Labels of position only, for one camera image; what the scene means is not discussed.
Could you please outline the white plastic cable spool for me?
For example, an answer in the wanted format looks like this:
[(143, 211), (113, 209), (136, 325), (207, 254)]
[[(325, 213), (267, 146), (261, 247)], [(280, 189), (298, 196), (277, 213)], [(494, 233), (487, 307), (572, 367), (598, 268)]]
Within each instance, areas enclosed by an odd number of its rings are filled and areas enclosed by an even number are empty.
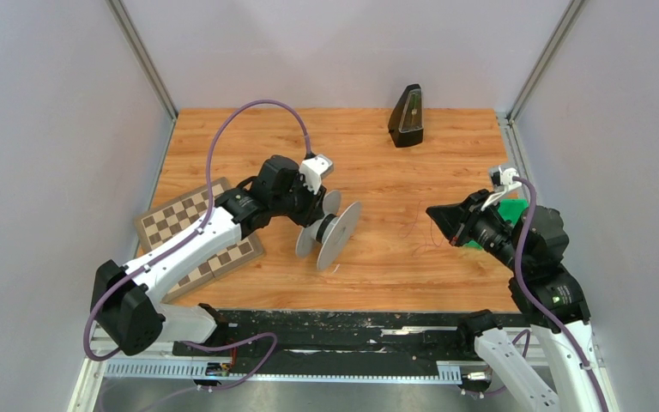
[(340, 211), (341, 202), (340, 191), (329, 191), (322, 203), (322, 218), (299, 232), (295, 255), (306, 258), (318, 249), (318, 270), (328, 269), (337, 260), (360, 221), (361, 202), (353, 202)]

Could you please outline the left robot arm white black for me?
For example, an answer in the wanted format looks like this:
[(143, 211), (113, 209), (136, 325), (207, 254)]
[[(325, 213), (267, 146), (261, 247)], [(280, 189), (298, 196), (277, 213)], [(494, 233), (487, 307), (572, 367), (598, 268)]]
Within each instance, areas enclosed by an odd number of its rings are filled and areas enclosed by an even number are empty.
[(321, 221), (326, 193), (322, 183), (333, 169), (332, 160), (322, 154), (300, 164), (274, 155), (258, 175), (218, 197), (209, 195), (211, 208), (205, 215), (159, 248), (126, 264), (104, 262), (95, 273), (84, 332), (88, 357), (100, 359), (90, 348), (92, 323), (128, 356), (155, 342), (194, 342), (207, 355), (223, 352), (228, 333), (209, 310), (165, 305), (164, 296), (201, 264), (268, 226), (274, 217), (286, 216), (301, 227)]

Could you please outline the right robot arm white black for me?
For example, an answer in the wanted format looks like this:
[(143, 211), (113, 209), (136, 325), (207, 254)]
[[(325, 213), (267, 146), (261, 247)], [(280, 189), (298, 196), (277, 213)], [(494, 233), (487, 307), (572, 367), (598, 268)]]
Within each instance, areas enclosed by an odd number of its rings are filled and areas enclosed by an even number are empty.
[(522, 356), (511, 352), (510, 340), (488, 310), (462, 321), (455, 336), (457, 350), (484, 360), (529, 410), (609, 411), (589, 307), (579, 282), (562, 263), (569, 238), (560, 212), (532, 197), (511, 224), (499, 213), (496, 196), (480, 190), (461, 203), (430, 206), (426, 214), (451, 245), (475, 242), (512, 270), (511, 297), (541, 345), (555, 386), (549, 387)]

